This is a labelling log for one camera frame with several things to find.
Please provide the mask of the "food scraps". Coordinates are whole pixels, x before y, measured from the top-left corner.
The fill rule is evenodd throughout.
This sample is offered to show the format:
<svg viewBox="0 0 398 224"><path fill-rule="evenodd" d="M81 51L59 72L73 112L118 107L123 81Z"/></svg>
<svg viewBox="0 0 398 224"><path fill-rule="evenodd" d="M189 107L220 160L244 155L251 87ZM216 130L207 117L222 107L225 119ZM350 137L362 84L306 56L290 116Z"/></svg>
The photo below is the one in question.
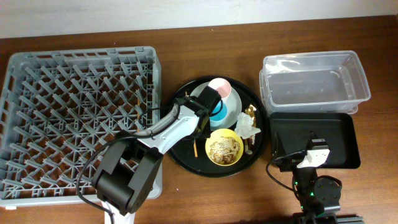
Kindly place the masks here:
<svg viewBox="0 0 398 224"><path fill-rule="evenodd" d="M234 138L220 137L210 144L209 156L217 164L229 165L236 161L240 149L240 143Z"/></svg>

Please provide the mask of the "wooden chopstick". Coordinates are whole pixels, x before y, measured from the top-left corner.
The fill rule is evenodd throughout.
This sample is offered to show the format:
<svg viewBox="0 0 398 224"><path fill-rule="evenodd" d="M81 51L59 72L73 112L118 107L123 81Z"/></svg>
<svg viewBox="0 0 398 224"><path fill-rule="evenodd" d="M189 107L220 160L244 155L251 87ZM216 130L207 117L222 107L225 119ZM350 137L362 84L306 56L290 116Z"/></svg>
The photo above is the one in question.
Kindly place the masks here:
<svg viewBox="0 0 398 224"><path fill-rule="evenodd" d="M140 121L140 115L141 115L141 107L140 107L140 100L139 99L137 99L137 103L135 105L135 109L136 109L136 112L137 112L137 121L139 122Z"/></svg>
<svg viewBox="0 0 398 224"><path fill-rule="evenodd" d="M197 158L198 157L198 152L197 152L196 139L193 140L193 150L194 150L194 156L195 156L195 158Z"/></svg>

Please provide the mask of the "white napkin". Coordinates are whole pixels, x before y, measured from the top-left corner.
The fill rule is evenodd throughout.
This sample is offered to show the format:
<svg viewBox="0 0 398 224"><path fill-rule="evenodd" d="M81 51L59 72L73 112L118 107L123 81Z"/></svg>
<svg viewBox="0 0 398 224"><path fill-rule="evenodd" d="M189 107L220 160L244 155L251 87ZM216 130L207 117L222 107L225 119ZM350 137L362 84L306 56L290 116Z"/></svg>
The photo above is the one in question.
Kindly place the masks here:
<svg viewBox="0 0 398 224"><path fill-rule="evenodd" d="M254 121L252 118L248 114L242 112L238 115L234 132L242 139L247 139L261 132L261 130L254 127L253 124Z"/></svg>

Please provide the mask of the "blue plastic cup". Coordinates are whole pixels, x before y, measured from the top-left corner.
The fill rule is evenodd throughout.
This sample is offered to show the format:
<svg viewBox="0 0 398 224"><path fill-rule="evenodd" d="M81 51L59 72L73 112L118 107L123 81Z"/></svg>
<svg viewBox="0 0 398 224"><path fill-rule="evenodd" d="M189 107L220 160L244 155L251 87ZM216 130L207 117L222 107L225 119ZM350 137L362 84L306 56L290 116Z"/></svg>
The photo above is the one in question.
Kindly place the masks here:
<svg viewBox="0 0 398 224"><path fill-rule="evenodd" d="M223 101L220 101L214 110L211 112L210 116L210 126L212 128L218 127L227 117L228 107Z"/></svg>

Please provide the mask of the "yellow bowl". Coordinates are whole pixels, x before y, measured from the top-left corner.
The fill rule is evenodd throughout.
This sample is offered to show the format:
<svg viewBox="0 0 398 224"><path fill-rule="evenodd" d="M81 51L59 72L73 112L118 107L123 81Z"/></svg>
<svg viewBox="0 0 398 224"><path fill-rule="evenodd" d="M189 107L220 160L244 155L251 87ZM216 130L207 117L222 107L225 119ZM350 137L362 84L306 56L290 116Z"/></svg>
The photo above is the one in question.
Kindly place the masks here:
<svg viewBox="0 0 398 224"><path fill-rule="evenodd" d="M213 161L210 159L210 156L209 156L210 144L212 144L213 142L215 142L215 141L216 141L217 139L219 139L220 137L232 137L232 138L234 138L238 143L240 143L241 149L240 149L239 152L238 152L238 158L237 158L236 161L235 161L234 163L232 163L232 164L229 164L229 165L220 165L220 164L217 164L217 163L213 162ZM216 131L213 131L213 132L211 133L211 135L210 135L210 138L208 138L208 139L206 140L206 143L205 143L205 151L206 151L206 155L208 156L208 158L209 158L209 160L210 160L211 162L215 163L216 165L226 167L226 166L231 166L231 165L237 163L237 162L240 160L240 158L242 157L243 152L244 152L244 144L243 144L243 140L242 140L233 130L230 130L230 129L217 129Z"/></svg>

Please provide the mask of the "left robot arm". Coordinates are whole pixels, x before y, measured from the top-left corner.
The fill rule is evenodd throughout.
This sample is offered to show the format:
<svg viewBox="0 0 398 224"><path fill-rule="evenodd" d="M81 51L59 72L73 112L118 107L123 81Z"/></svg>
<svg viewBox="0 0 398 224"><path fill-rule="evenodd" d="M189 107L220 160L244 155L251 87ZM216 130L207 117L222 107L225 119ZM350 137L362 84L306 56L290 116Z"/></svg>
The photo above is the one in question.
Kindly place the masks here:
<svg viewBox="0 0 398 224"><path fill-rule="evenodd" d="M179 140L207 129L220 103L220 94L206 86L198 96L176 98L169 113L155 125L134 134L121 131L106 143L91 184L111 223L133 223L152 191L164 154Z"/></svg>

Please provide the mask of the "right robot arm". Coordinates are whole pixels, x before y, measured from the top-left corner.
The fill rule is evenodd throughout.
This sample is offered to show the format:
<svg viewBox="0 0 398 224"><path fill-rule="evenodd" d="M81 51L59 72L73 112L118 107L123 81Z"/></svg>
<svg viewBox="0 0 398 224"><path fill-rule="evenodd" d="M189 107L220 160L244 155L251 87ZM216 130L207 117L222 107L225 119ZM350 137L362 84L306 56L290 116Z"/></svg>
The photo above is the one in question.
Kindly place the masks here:
<svg viewBox="0 0 398 224"><path fill-rule="evenodd" d="M288 187L273 177L266 168L268 176L274 182L294 193L302 210L300 213L293 214L288 220L278 220L277 223L364 223L363 217L336 216L336 212L341 209L342 182L329 175L317 174L317 168L326 162L329 153L327 142L311 132L305 149L284 154L268 162L267 166L287 166L292 171L292 185Z"/></svg>

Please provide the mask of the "gold snack wrapper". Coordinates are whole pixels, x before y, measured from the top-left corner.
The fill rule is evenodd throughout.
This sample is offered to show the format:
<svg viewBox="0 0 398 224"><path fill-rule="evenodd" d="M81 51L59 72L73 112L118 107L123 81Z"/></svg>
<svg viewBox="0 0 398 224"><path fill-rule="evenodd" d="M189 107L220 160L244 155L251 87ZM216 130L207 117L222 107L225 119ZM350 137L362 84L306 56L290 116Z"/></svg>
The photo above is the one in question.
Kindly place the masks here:
<svg viewBox="0 0 398 224"><path fill-rule="evenodd" d="M256 111L257 108L250 104L248 108L245 109L245 113L249 115L253 121L252 127L256 128ZM250 138L247 139L247 142L249 142L252 146L255 145L255 134L251 135Z"/></svg>

